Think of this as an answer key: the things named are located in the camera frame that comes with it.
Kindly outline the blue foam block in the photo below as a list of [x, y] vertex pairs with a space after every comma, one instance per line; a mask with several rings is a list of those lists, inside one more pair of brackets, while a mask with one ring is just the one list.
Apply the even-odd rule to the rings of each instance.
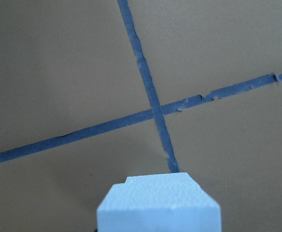
[[97, 209], [99, 232], [220, 232], [220, 205], [188, 173], [127, 177]]

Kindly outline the brown paper table cover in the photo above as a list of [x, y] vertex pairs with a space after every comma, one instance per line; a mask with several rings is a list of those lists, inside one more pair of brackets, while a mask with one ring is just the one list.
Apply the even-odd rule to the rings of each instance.
[[282, 0], [0, 0], [0, 232], [94, 232], [175, 171], [282, 232]]

